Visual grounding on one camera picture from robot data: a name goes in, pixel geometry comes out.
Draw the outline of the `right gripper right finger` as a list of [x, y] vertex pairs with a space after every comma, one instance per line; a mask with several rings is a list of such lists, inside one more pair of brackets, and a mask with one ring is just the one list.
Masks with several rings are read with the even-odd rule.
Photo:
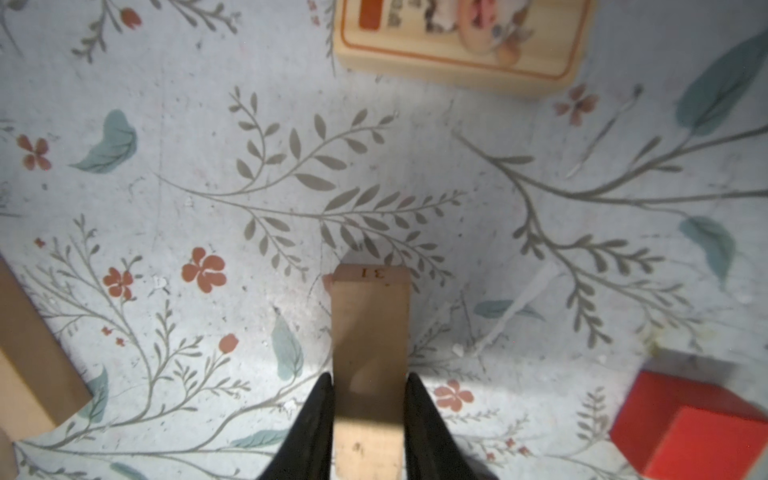
[[416, 373], [406, 381], [404, 429], [408, 479], [478, 479]]

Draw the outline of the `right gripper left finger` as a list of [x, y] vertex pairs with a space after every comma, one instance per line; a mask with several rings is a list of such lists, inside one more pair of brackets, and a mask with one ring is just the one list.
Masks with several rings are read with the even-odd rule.
[[329, 480], [334, 417], [335, 391], [331, 374], [325, 372], [258, 479]]

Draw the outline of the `plain wood plank 31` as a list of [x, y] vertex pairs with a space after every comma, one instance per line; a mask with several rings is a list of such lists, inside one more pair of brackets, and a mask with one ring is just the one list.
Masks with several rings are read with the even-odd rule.
[[331, 287], [334, 459], [340, 479], [399, 479], [411, 276], [341, 264]]

